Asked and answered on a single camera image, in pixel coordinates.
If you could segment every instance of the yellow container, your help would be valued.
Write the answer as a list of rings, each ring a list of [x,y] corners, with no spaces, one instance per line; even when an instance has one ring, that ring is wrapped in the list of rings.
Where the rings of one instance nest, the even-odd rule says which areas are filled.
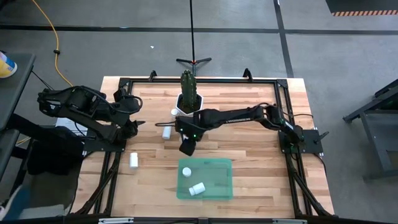
[[[0,78],[7,78],[17,71],[17,64],[0,52]]]

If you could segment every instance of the potted plant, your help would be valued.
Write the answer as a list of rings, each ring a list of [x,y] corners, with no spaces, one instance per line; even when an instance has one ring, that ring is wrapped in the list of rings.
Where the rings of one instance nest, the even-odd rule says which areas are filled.
[[[181,74],[181,93],[175,105],[180,115],[193,116],[193,112],[203,107],[203,97],[197,94],[197,80],[189,70]]]

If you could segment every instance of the tripod base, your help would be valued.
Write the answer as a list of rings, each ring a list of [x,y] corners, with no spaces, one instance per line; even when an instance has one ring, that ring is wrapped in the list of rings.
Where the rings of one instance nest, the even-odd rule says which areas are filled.
[[[185,60],[185,59],[177,58],[176,61],[185,62],[185,63],[189,63],[190,65],[192,65],[193,76],[196,76],[197,75],[197,65],[200,62],[209,62],[209,61],[211,61],[211,58],[204,58],[204,59],[201,59],[201,60]]]

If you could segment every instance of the wooden tabletop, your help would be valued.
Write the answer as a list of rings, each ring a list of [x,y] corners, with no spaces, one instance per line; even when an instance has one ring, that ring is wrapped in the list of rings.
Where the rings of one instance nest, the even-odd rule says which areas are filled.
[[[104,77],[101,92],[108,96],[108,101],[114,101],[119,78]],[[291,78],[288,84],[294,114],[311,113],[303,79]],[[274,88],[268,84],[198,83],[197,89],[204,96],[204,108],[233,110],[261,102],[275,103]],[[144,106],[131,119],[146,123],[139,126],[136,137],[128,140],[126,152],[122,154],[112,216],[294,217],[285,157],[280,152],[277,132],[256,122],[227,124],[206,132],[192,156],[232,160],[232,200],[179,200],[176,197],[178,160],[188,156],[178,150],[179,135],[173,130],[170,140],[164,140],[163,128],[156,127],[155,123],[170,121],[170,110],[180,92],[179,83],[134,84],[133,94],[144,100]],[[304,129],[313,128],[310,116],[297,116],[295,122]],[[138,153],[136,170],[129,168],[130,152]],[[81,208],[97,187],[103,157],[104,153],[96,152],[84,160],[72,211]],[[311,154],[303,155],[303,163],[309,189],[324,208],[333,213],[322,163]],[[304,211],[301,190],[298,195]]]

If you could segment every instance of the gray floor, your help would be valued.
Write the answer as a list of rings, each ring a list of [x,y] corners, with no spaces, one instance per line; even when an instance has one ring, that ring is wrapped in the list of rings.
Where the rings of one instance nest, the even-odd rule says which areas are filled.
[[[189,5],[183,0],[38,3],[58,25],[189,27]],[[398,16],[332,17],[321,0],[280,0],[280,6],[286,29],[398,29]],[[193,7],[197,27],[277,28],[272,0],[202,0],[194,1]],[[22,0],[4,8],[0,22],[46,24],[35,6]],[[105,75],[149,75],[151,70],[162,76],[178,75],[185,67],[175,58],[190,58],[191,54],[189,33],[59,35],[61,71],[72,83],[92,88],[99,88]],[[286,77],[278,34],[198,33],[195,37],[197,58],[213,57],[198,70],[201,76],[238,77],[248,67],[255,77]],[[53,69],[52,32],[0,30],[0,38],[0,49],[36,54],[34,70],[53,87],[67,87]],[[348,125],[341,119],[397,78],[397,37],[288,35],[287,42],[294,75],[305,79],[315,124],[320,131],[330,132],[323,147],[335,213],[345,218],[398,222],[398,179],[363,181],[364,174],[377,171],[376,158],[361,122]],[[42,115],[35,101],[43,87],[31,77],[17,112],[36,123],[50,124],[54,119]],[[17,160],[10,162],[8,177],[15,175],[18,166]],[[3,192],[10,183],[3,178],[1,197],[5,197]],[[58,192],[53,193],[51,203],[57,201],[57,195]],[[65,200],[62,198],[59,203],[67,204]]]

